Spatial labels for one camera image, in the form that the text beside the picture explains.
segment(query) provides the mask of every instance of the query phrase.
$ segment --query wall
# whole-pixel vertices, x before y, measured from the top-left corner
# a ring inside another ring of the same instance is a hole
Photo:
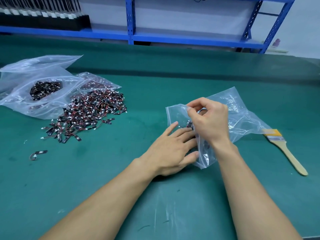
[[[126,26],[125,0],[80,0],[92,23]],[[254,7],[243,0],[135,0],[136,26],[241,35]],[[283,4],[264,2],[261,12],[279,14]],[[288,55],[320,58],[320,0],[296,0],[275,39]],[[259,14],[252,37],[264,41],[276,17]]]

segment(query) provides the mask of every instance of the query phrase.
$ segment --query green work surface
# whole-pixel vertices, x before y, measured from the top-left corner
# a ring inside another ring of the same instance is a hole
[[[292,56],[14,36],[0,36],[0,51],[0,66],[47,54],[84,55],[69,70],[121,85],[128,107],[112,125],[66,144],[40,139],[50,121],[0,107],[0,239],[39,238],[148,149],[167,127],[165,107],[233,86],[249,110],[282,133],[309,176],[299,175],[263,135],[236,142],[244,160],[303,237],[320,235],[317,65]],[[48,153],[30,161],[39,150]],[[218,164],[156,178],[116,239],[236,239]]]

